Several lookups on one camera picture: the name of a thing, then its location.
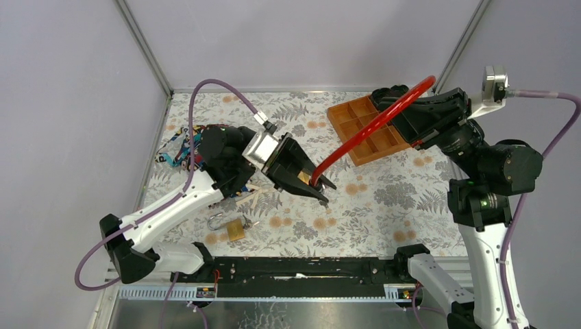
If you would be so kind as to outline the red cable lock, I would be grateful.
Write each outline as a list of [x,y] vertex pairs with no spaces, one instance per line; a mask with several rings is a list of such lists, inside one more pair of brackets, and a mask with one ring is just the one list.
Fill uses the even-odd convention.
[[405,95],[401,96],[389,108],[387,108],[381,115],[378,115],[370,123],[366,124],[361,130],[354,134],[349,140],[345,141],[338,149],[325,158],[321,164],[317,166],[315,175],[324,173],[332,164],[342,158],[345,154],[351,151],[355,146],[365,141],[372,133],[386,125],[389,121],[394,119],[398,114],[410,106],[414,101],[418,100],[422,94],[430,89],[436,82],[434,75],[429,75],[417,85],[412,87]]

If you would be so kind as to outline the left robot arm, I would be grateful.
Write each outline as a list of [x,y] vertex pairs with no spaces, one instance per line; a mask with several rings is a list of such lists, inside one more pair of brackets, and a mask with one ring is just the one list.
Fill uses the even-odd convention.
[[203,282],[212,275],[213,259],[202,243],[170,244],[163,236],[187,216],[242,191],[255,172],[279,191],[328,202],[324,188],[335,188],[325,176],[312,187],[300,173],[312,175],[315,165],[290,134],[276,138],[248,127],[209,125],[197,149],[200,168],[185,185],[142,210],[118,218],[105,216],[99,226],[105,249],[123,284],[132,284],[155,271],[184,273]]

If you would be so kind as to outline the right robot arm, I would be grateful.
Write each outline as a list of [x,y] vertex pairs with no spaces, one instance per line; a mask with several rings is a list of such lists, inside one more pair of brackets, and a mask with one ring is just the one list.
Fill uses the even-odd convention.
[[449,181],[447,205],[465,243],[473,291],[464,290],[422,244],[398,248],[393,263],[399,281],[430,292],[449,328],[530,327],[519,305],[507,241],[515,225],[509,199],[534,190],[543,157],[519,140],[488,144],[476,122],[502,108],[507,96],[503,82],[474,96],[456,88],[414,101],[392,121],[412,147],[438,147],[466,175]]

